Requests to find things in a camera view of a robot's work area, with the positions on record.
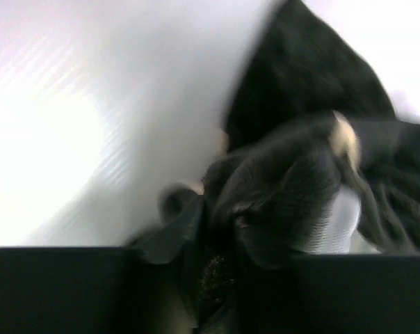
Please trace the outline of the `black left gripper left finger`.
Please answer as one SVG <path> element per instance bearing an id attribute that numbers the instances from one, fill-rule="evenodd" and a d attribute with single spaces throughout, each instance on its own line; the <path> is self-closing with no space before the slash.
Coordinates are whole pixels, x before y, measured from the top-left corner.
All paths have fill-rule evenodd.
<path id="1" fill-rule="evenodd" d="M 131 247 L 132 327 L 198 327 L 204 201 L 197 196 L 160 230 Z"/>

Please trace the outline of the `black floral plush pillowcase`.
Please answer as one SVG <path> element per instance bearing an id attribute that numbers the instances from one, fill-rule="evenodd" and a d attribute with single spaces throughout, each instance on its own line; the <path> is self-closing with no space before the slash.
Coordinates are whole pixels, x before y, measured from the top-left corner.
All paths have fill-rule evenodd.
<path id="1" fill-rule="evenodd" d="M 420 333 L 420 124 L 302 1 L 273 10 L 222 133 L 203 178 L 159 196 L 166 220 L 205 202 L 197 331 Z M 240 217 L 297 254 L 246 262 Z"/>

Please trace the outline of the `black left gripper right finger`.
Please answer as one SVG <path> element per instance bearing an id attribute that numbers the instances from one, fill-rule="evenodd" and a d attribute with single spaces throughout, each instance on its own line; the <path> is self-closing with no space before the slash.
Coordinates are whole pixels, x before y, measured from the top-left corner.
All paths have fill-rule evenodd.
<path id="1" fill-rule="evenodd" d="M 279 270 L 297 254 L 268 224 L 248 223 L 240 217 L 235 220 L 234 232 L 239 257 L 260 269 Z"/>

